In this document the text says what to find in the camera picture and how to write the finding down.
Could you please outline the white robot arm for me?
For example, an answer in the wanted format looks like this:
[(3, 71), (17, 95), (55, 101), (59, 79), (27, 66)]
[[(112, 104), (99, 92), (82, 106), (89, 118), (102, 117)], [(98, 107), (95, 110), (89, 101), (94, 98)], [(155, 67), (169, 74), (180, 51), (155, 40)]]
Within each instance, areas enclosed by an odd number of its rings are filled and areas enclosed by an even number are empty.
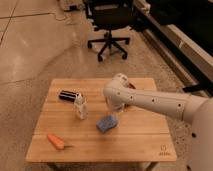
[(112, 111), (124, 105), (144, 108), (191, 125), (191, 148), (187, 166), (190, 171), (213, 171), (213, 98), (186, 93), (131, 89), (129, 79), (116, 74), (103, 88)]

